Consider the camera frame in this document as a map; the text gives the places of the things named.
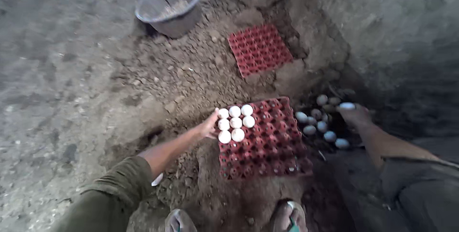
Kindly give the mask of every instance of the sandy ground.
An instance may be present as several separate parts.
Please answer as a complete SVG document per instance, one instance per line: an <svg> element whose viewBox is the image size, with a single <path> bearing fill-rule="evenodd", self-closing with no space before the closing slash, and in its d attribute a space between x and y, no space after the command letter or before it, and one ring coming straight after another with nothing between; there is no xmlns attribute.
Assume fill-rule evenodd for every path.
<svg viewBox="0 0 459 232"><path fill-rule="evenodd" d="M161 142L194 126L214 107L286 95L299 108L328 80L308 70L309 50L298 45L285 1L258 11L238 0L201 0L201 21L178 40L143 35L135 1L2 1L3 231L49 229L84 184L156 135ZM244 80L225 37L264 20L276 24L296 60ZM266 230L276 201L300 201L305 190L306 202L322 195L312 197L316 210L337 206L324 214L335 219L313 218L317 230L343 228L337 217L346 210L332 182L330 189L321 177L227 182L218 175L217 155L211 140L183 154L133 215L129 231L162 231L177 207L190 212L200 231ZM334 196L327 200L328 194Z"/></svg>

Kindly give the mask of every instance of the gray bucket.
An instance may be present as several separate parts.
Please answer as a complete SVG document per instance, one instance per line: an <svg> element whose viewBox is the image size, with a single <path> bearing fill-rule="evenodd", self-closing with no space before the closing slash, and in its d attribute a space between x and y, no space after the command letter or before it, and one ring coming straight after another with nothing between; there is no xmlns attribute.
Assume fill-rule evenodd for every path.
<svg viewBox="0 0 459 232"><path fill-rule="evenodd" d="M135 16L155 30L171 38L180 38L201 19L199 0L139 0ZM167 7L174 6L165 14Z"/></svg>

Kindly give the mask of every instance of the white egg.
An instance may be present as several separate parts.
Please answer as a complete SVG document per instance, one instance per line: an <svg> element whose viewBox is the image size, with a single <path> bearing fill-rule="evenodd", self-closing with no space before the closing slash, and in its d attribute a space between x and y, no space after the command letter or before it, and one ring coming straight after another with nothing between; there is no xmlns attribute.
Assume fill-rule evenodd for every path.
<svg viewBox="0 0 459 232"><path fill-rule="evenodd" d="M332 132L332 131L328 131L328 132L324 133L324 139L327 142L334 142L334 141L336 141L336 134L334 132Z"/></svg>
<svg viewBox="0 0 459 232"><path fill-rule="evenodd" d="M340 104L341 108L346 108L346 109L355 109L355 104L350 103L350 102L344 102Z"/></svg>
<svg viewBox="0 0 459 232"><path fill-rule="evenodd" d="M233 138L233 141L235 142L240 142L244 140L244 131L242 129L234 129L231 132L231 138Z"/></svg>
<svg viewBox="0 0 459 232"><path fill-rule="evenodd" d="M303 133L306 134L306 135L313 135L316 132L316 130L317 129L315 128L315 126L308 125L308 126L304 127Z"/></svg>
<svg viewBox="0 0 459 232"><path fill-rule="evenodd" d="M333 106L337 106L341 102L341 99L338 97L331 97L328 99L328 103Z"/></svg>
<svg viewBox="0 0 459 232"><path fill-rule="evenodd" d="M309 125L316 125L316 124L317 124L317 120L316 120L315 118L313 118L312 116L308 116L306 122L307 122Z"/></svg>
<svg viewBox="0 0 459 232"><path fill-rule="evenodd" d="M240 112L244 116L250 116L251 114L253 114L253 108L250 105L244 105L240 108Z"/></svg>
<svg viewBox="0 0 459 232"><path fill-rule="evenodd" d="M296 112L295 117L296 117L296 120L298 120L298 122L302 124L307 122L307 115L303 112Z"/></svg>
<svg viewBox="0 0 459 232"><path fill-rule="evenodd" d="M240 108L238 106L230 107L229 114L232 117L239 117L240 116Z"/></svg>
<svg viewBox="0 0 459 232"><path fill-rule="evenodd" d="M242 119L242 123L247 128L252 128L255 125L255 119L252 116L246 116Z"/></svg>
<svg viewBox="0 0 459 232"><path fill-rule="evenodd" d="M322 112L314 108L313 110L311 110L311 116L313 116L313 118L316 118L316 120L320 120L322 118Z"/></svg>
<svg viewBox="0 0 459 232"><path fill-rule="evenodd" d="M228 110L227 110L226 108L221 108L221 109L219 109L219 117L220 117L221 119L226 119L226 118L228 118L228 117L229 117L229 112L228 112Z"/></svg>
<svg viewBox="0 0 459 232"><path fill-rule="evenodd" d="M227 130L222 130L219 133L219 141L221 143L228 143L231 141L231 133Z"/></svg>
<svg viewBox="0 0 459 232"><path fill-rule="evenodd" d="M239 117L233 117L229 120L232 128L241 128L242 120Z"/></svg>
<svg viewBox="0 0 459 232"><path fill-rule="evenodd" d="M324 113L322 115L322 121L324 121L325 123L328 123L328 114L327 113Z"/></svg>
<svg viewBox="0 0 459 232"><path fill-rule="evenodd" d="M230 121L228 121L228 119L220 119L219 120L219 129L220 130L229 130L230 129L229 122Z"/></svg>
<svg viewBox="0 0 459 232"><path fill-rule="evenodd" d="M323 106L323 105L327 104L327 101L328 101L327 95L320 95L320 96L317 97L317 100L316 100L316 102L317 102L317 104L319 106Z"/></svg>
<svg viewBox="0 0 459 232"><path fill-rule="evenodd" d="M346 139L338 138L338 139L336 139L336 141L335 141L335 146L336 146L337 148L340 148L340 149L347 149L347 148L349 148L351 145L349 144L349 142L348 142Z"/></svg>
<svg viewBox="0 0 459 232"><path fill-rule="evenodd" d="M328 125L324 121L317 123L317 129L319 132L325 133L328 130Z"/></svg>

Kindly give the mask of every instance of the red plastic egg tray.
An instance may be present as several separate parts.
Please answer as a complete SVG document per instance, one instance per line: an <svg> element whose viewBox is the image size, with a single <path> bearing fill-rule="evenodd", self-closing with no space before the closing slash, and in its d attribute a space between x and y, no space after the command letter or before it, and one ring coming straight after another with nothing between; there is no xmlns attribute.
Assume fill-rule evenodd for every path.
<svg viewBox="0 0 459 232"><path fill-rule="evenodd" d="M253 108L255 126L242 127L244 140L219 142L221 176L231 180L312 175L312 162L307 158L289 98L272 98L249 105Z"/></svg>
<svg viewBox="0 0 459 232"><path fill-rule="evenodd" d="M243 78L274 70L293 59L273 24L238 31L228 36L228 42Z"/></svg>

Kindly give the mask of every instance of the egg tray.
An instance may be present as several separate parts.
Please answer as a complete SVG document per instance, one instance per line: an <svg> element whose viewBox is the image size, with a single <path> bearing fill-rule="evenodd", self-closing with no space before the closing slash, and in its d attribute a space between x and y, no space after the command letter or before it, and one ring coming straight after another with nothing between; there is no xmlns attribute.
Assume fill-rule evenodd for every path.
<svg viewBox="0 0 459 232"><path fill-rule="evenodd" d="M241 142L219 142L220 175L228 180L312 175L312 162L307 158L307 148L301 140L289 98L249 105L253 108L255 126L242 127L245 137Z"/></svg>
<svg viewBox="0 0 459 232"><path fill-rule="evenodd" d="M243 78L274 70L293 59L273 24L238 31L228 36L228 42Z"/></svg>

